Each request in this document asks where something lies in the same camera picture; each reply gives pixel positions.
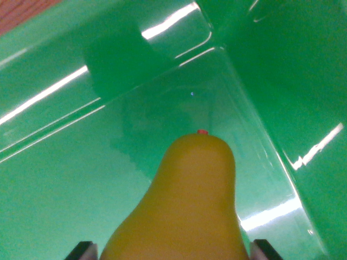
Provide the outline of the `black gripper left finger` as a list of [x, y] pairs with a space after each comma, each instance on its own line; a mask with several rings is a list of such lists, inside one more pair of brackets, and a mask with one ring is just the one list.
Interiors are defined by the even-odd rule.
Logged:
[[92, 241], [80, 241], [65, 260], [98, 260], [98, 246]]

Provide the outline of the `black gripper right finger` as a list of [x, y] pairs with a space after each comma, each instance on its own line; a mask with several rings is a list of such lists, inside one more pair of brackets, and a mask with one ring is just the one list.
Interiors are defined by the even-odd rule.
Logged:
[[255, 239], [250, 244], [251, 260], [283, 260], [266, 239]]

